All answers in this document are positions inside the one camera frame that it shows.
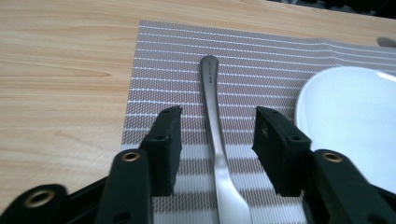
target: black object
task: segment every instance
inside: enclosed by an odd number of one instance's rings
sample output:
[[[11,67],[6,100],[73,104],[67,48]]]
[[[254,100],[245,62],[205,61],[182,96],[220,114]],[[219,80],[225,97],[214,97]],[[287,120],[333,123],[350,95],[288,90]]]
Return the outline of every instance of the black object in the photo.
[[[163,110],[162,119],[154,122],[139,147],[150,155],[151,183],[155,186],[153,196],[173,193],[181,151],[180,113],[178,106]]]
[[[120,152],[108,177],[70,195],[61,185],[29,189],[0,216],[0,224],[152,223],[151,197],[173,193],[181,110],[163,110],[142,148]]]
[[[298,197],[311,140],[279,112],[260,106],[256,110],[253,150],[276,193]]]
[[[396,19],[396,1],[384,0],[382,6],[378,8],[375,15],[377,17]]]
[[[281,113],[256,109],[253,150],[276,192],[304,191],[308,223],[396,223],[394,195],[370,185],[346,156],[310,151],[309,138]]]

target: brass screw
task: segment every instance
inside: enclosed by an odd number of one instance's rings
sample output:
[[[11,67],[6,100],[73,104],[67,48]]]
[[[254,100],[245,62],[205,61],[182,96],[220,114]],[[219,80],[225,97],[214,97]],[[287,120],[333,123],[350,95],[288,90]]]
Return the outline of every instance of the brass screw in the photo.
[[[122,156],[123,161],[137,161],[140,158],[140,154],[137,152],[129,152]]]
[[[334,153],[331,153],[331,152],[324,152],[322,154],[322,156],[323,156],[323,158],[325,160],[332,161],[332,162],[341,162],[341,161],[343,161],[343,158],[341,158],[337,154],[334,154]]]
[[[24,205],[28,208],[36,208],[51,201],[55,197],[55,192],[50,189],[42,189],[34,192],[26,199]]]

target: silver fork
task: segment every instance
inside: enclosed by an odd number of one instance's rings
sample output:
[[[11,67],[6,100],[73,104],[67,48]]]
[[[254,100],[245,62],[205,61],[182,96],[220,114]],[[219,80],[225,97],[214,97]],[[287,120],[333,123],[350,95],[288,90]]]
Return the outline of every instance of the silver fork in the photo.
[[[252,223],[247,202],[238,193],[230,177],[224,147],[224,137],[219,120],[218,68],[216,57],[208,55],[201,60],[201,85],[204,95],[205,124],[208,140],[213,150],[216,196],[220,224]]]

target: white plate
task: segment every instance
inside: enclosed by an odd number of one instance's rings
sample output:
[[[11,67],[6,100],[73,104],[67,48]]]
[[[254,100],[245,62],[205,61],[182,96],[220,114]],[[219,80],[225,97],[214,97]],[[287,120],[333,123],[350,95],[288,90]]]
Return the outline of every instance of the white plate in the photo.
[[[312,150],[338,151],[366,179],[396,193],[396,77],[359,67],[335,67],[308,80],[295,122]]]

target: striped placemat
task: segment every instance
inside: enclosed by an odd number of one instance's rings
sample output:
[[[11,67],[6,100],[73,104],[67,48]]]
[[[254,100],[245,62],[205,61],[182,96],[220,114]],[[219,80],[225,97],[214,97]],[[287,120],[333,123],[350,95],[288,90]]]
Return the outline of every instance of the striped placemat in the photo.
[[[219,58],[219,110],[233,182],[254,223],[305,223],[301,198],[282,198],[251,150],[255,107],[290,120],[305,82],[335,66],[396,75],[396,49],[141,21],[122,149],[138,147],[157,114],[181,105],[182,144],[175,195],[154,198],[158,223],[217,223],[213,167],[205,136],[198,65]]]

